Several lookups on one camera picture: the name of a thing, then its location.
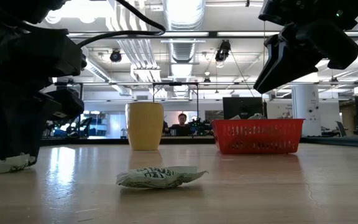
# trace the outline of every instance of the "ceiling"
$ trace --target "ceiling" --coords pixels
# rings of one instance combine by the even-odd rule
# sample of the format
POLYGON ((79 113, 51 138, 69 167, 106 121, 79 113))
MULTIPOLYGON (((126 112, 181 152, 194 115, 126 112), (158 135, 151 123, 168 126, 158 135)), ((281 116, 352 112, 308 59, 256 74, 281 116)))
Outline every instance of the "ceiling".
MULTIPOLYGON (((155 11, 155 8, 162 5, 159 0, 147 0, 145 15, 150 19, 165 24, 162 11, 155 11)), ((282 27, 272 24, 270 22, 264 23, 258 20, 260 5, 262 1, 252 1, 251 7, 239 6, 245 1, 226 1, 226 0, 207 0, 204 13, 204 21, 202 30, 208 31, 255 31, 255 30, 269 30, 279 31, 282 27)), ((83 14, 98 14, 95 13, 97 9, 84 9, 83 14)), ((49 24, 43 22, 43 26, 51 28, 67 28, 70 32, 106 32, 106 20, 104 17, 98 17, 92 23, 84 23, 79 18, 63 17, 56 24, 49 24)), ((190 81, 202 82, 205 77, 205 72, 210 72, 211 81, 215 82, 216 76, 218 82, 241 82, 246 79, 248 82, 255 81, 263 68, 264 60, 268 59, 267 52, 263 46, 264 39, 229 39, 232 48, 232 54, 225 61, 223 68, 216 68, 214 61, 214 52, 220 45, 221 39, 202 39, 202 43, 197 44, 196 58, 193 70, 191 72, 190 81)), ((170 57, 168 44, 161 43, 161 40, 152 39, 151 45, 154 52, 157 65, 161 68, 161 78, 168 78, 170 75, 170 57)), ((100 67, 109 73, 109 76, 117 82, 132 82, 133 79, 129 75, 131 71, 131 63, 125 55, 125 51, 121 50, 123 60, 120 63, 112 63, 109 56, 113 49, 119 49, 117 40, 105 39, 99 40, 87 46, 89 50, 89 57, 93 59, 100 67)), ((341 77, 341 74, 348 71, 353 71, 358 68, 358 59, 349 66, 346 70, 330 70, 321 62, 319 65, 318 79, 329 80, 331 76, 338 75, 339 81, 356 81, 358 80, 358 73, 350 74, 341 77)), ((101 82, 91 72, 84 71, 81 76, 75 77, 77 82, 101 82)), ((346 85, 339 88, 352 90, 353 85, 346 85)), ((106 86, 93 86, 87 88, 88 91, 106 91, 106 86)))

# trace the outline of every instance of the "ventilation pipe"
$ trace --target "ventilation pipe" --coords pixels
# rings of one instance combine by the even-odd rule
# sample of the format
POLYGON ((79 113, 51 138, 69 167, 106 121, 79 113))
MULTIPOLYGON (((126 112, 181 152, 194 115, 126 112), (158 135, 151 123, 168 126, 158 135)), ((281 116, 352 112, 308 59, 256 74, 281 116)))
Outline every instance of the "ventilation pipe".
MULTIPOLYGON (((204 18, 205 0, 163 0, 164 16, 170 31, 200 30, 204 18)), ((171 43, 171 73, 176 82, 190 78, 196 43, 171 43)), ((183 86, 173 88, 177 96, 186 96, 183 86)))

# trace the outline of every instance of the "chair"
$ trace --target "chair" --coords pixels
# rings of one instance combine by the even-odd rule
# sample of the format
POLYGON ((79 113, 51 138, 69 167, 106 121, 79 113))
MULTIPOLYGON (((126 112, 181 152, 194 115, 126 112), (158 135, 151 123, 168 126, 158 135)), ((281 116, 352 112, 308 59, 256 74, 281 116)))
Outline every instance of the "chair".
POLYGON ((341 134, 341 137, 346 137, 345 127, 343 126, 342 122, 340 122, 340 121, 335 121, 335 122, 338 125, 339 134, 341 134))

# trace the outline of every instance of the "wooden table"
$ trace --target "wooden table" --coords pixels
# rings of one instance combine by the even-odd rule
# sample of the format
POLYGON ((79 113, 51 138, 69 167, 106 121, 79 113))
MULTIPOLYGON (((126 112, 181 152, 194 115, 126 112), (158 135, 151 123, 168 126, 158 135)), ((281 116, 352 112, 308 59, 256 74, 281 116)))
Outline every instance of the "wooden table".
POLYGON ((214 145, 45 147, 31 169, 0 175, 0 223, 358 223, 358 148, 223 156, 214 145), (168 190, 115 185, 128 169, 198 166, 168 190))

